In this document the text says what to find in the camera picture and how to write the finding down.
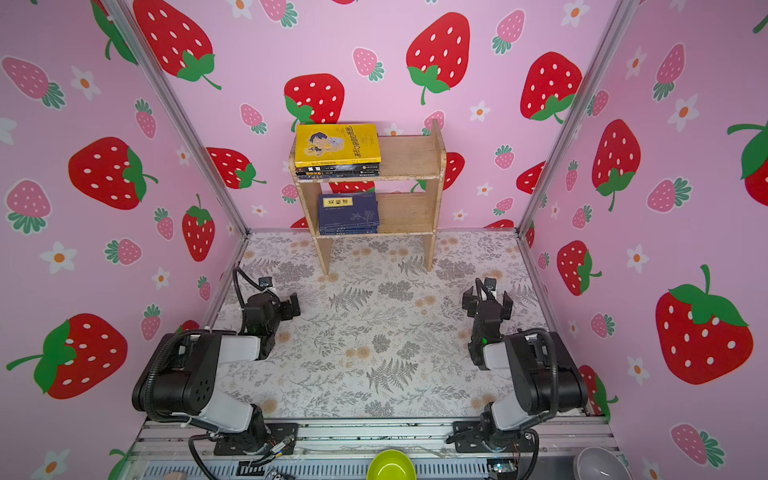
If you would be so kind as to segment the black wolf cover book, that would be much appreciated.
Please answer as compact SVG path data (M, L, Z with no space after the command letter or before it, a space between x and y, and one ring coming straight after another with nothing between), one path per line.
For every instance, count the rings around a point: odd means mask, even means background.
M379 163L367 163L367 164L347 164L347 165L323 165L323 166L308 166L297 167L295 172L309 173L309 172L377 172L380 173Z

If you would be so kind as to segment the yellow cartoon cover book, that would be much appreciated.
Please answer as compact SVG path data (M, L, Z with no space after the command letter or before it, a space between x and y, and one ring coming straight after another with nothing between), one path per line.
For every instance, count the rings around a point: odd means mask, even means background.
M305 124L296 128L297 168L381 162L373 124Z

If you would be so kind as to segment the grey bowl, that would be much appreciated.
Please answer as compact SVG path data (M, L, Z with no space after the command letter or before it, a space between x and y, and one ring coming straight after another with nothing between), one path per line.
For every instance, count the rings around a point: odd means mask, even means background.
M588 447L573 461L576 480L630 480L624 463L612 452L600 447Z

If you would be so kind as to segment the green bowl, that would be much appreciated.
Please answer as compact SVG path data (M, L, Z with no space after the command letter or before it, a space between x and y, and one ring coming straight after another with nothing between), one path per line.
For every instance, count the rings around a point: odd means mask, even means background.
M385 450L371 461L367 480L416 480L417 473L412 460L399 450Z

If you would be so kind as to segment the purple-navy book yellow label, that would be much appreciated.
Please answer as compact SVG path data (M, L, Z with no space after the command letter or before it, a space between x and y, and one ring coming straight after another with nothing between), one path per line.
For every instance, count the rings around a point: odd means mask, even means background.
M380 224L374 192L321 194L318 225L321 231L376 229Z

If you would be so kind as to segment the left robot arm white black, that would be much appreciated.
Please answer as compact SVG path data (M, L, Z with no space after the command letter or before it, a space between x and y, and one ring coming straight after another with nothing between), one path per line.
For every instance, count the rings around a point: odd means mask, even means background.
M235 267L232 280L240 329L164 335L133 389L132 405L156 423L202 429L191 441L213 442L216 456L255 455L264 462L292 453L298 425L268 424L261 407L216 385L217 372L226 364L267 359L281 323L298 317L301 307L295 293L280 299L270 277L253 280Z

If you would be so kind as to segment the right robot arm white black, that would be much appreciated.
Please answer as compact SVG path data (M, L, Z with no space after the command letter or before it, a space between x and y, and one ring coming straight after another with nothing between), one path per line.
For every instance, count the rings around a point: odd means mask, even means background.
M561 412L582 409L588 388L562 339L542 328L503 334L514 302L497 297L496 280L476 279L462 295L462 309L473 319L467 345L482 371L511 375L513 393L486 404L475 421L455 422L445 442L460 453L506 452L535 445L533 428Z

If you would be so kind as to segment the black antler cover book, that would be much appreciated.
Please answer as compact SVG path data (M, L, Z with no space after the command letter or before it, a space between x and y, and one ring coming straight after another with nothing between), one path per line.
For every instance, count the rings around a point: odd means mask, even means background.
M309 180L335 180L335 179L359 179L359 178L375 178L378 177L379 174L377 172L350 172L350 171L344 171L344 172L309 172L309 173L303 173L298 172L296 174L297 178L304 181Z

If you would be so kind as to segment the wooden two-tier shelf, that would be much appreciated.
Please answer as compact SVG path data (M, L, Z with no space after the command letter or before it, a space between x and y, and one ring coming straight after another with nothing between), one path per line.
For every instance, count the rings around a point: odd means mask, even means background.
M417 181L425 186L422 193L376 194L380 225L374 236L416 236L424 245L427 271L433 267L441 201L446 179L447 151L439 127L434 120L428 136L384 136L379 139L382 161L380 175L372 180ZM330 273L333 241L343 236L322 235L318 224L318 197L322 193L323 179L301 179L297 176L295 157L297 145L289 153L289 172L298 189L307 228L325 275Z

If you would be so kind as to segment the blue book yellow label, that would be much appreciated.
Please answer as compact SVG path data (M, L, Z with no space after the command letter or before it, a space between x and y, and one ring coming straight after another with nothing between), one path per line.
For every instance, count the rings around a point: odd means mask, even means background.
M367 235L377 234L378 225L363 225L353 227L321 227L319 233L321 235Z

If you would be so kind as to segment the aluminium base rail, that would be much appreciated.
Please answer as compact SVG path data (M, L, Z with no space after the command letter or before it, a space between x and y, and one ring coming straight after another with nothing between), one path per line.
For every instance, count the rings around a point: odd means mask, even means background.
M364 479L373 459L387 450L405 454L420 479L486 479L493 470L526 469L537 464L534 479L571 479L575 458L598 447L614 455L620 450L607 422L600 417L559 416L537 426L539 449L529 446L491 452L478 445L461 453L447 443L453 418L309 419L295 418L297 437L265 466L255 456L217 456L208 440L196 444L201 460L218 479L261 479L277 471L296 479Z

